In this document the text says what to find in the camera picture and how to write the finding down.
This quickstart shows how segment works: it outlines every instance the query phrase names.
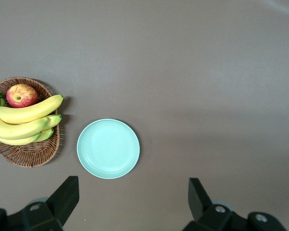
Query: yellow banana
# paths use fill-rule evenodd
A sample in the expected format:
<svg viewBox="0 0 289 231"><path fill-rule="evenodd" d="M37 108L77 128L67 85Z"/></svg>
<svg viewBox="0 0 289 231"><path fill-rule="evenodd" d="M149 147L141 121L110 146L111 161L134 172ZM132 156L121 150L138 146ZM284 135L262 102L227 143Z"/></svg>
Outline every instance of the yellow banana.
<svg viewBox="0 0 289 231"><path fill-rule="evenodd" d="M47 126L48 121L48 118L43 117L25 124L11 125L0 119L0 138L6 140L28 138L42 131Z"/></svg>
<svg viewBox="0 0 289 231"><path fill-rule="evenodd" d="M52 128L47 129L47 130L43 130L41 136L33 142L35 143L35 142L44 141L44 140L48 139L49 137L51 137L52 135L53 135L53 129Z"/></svg>
<svg viewBox="0 0 289 231"><path fill-rule="evenodd" d="M45 117L55 111L62 103L62 95L54 95L28 107L10 108L0 106L0 119L10 124L28 123Z"/></svg>
<svg viewBox="0 0 289 231"><path fill-rule="evenodd" d="M49 119L49 122L44 130L53 128L54 126L58 125L62 119L60 114L48 115L46 117Z"/></svg>
<svg viewBox="0 0 289 231"><path fill-rule="evenodd" d="M42 132L39 132L33 136L30 136L28 138L23 138L23 139L18 139L18 140L6 140L6 139L1 139L0 142L8 144L8 145L25 145L28 143L32 143L36 139L38 139L41 136Z"/></svg>

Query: basket of fruit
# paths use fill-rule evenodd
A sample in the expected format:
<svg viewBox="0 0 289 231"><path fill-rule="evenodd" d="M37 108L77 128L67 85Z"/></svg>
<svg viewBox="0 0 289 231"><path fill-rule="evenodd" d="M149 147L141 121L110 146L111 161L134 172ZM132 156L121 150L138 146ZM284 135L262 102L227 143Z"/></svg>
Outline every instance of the basket of fruit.
<svg viewBox="0 0 289 231"><path fill-rule="evenodd" d="M60 145L58 107L37 80L11 77L0 82L0 155L21 167L38 167L54 158Z"/></svg>

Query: gray surface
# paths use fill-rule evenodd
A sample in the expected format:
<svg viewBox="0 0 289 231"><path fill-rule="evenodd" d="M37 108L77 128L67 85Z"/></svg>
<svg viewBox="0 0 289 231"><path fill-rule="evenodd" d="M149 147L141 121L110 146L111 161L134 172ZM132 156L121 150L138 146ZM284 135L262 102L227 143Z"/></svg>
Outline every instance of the gray surface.
<svg viewBox="0 0 289 231"><path fill-rule="evenodd" d="M78 175L66 231L179 231L198 177L211 199L289 230L289 0L0 0L0 81L14 76L65 96L66 138L42 167L0 156L9 214ZM141 141L135 169L116 180L77 158L99 118Z"/></svg>

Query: plate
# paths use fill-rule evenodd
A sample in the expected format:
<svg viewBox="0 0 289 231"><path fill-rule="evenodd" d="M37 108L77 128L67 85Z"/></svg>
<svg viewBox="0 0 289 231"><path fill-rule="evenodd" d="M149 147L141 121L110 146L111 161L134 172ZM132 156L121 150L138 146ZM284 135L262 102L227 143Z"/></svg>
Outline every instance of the plate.
<svg viewBox="0 0 289 231"><path fill-rule="evenodd" d="M135 132L125 123L100 119L81 132L77 154L82 166L92 175L115 179L135 167L140 145Z"/></svg>

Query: brown woven basket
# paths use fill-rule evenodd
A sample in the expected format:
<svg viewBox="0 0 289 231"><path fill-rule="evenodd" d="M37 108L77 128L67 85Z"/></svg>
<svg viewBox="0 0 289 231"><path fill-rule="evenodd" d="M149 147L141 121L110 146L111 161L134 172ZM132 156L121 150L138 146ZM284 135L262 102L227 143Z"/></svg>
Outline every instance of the brown woven basket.
<svg viewBox="0 0 289 231"><path fill-rule="evenodd" d="M39 94L39 102L52 96L50 91L40 82L27 77L11 77L0 82L0 93L16 84L32 86ZM10 163L21 167L38 167L48 163L57 153L60 144L60 128L55 126L53 135L45 141L26 145L13 146L0 142L0 154Z"/></svg>

